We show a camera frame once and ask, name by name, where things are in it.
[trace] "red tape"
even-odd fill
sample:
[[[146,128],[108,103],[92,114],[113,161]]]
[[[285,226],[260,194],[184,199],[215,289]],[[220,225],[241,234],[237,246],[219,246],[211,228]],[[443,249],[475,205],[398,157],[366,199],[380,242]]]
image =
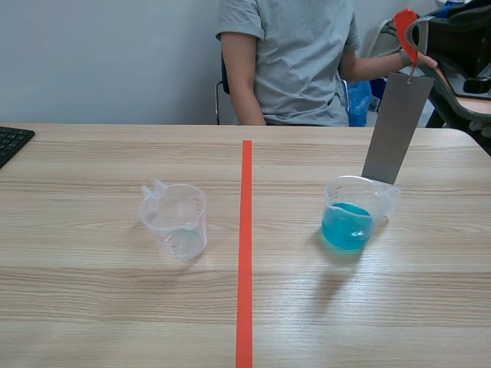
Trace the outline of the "red tape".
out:
[[[242,148],[236,368],[252,368],[252,141]]]

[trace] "white wall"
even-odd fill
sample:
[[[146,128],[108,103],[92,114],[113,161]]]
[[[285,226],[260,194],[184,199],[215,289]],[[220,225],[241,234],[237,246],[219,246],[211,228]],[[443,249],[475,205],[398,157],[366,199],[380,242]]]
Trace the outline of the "white wall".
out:
[[[354,0],[362,38],[428,2]],[[218,3],[0,0],[0,122],[213,124]]]

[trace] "blue bag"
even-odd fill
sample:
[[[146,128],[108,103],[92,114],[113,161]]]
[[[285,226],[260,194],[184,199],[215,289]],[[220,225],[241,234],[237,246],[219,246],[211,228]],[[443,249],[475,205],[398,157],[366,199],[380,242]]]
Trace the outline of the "blue bag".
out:
[[[370,82],[354,82],[348,84],[351,112],[350,127],[367,126],[368,109],[371,103]]]

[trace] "hand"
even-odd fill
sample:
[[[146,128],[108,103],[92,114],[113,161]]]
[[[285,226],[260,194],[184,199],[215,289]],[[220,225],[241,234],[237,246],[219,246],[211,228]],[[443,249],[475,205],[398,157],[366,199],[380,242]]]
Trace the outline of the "hand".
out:
[[[438,66],[438,63],[433,60],[431,57],[417,53],[417,64],[418,65],[427,65],[428,67],[435,68]]]

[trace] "measuring cup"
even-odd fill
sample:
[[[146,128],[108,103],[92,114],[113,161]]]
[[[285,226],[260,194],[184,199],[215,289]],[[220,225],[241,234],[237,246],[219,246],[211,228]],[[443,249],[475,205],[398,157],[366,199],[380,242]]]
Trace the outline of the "measuring cup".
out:
[[[326,206],[322,219],[324,237],[333,246],[361,250],[377,224],[394,212],[400,189],[359,176],[341,176],[326,187]]]
[[[180,260],[196,257],[206,247],[204,193],[187,184],[168,186],[160,180],[153,184],[153,191],[142,187],[141,222],[165,255]]]

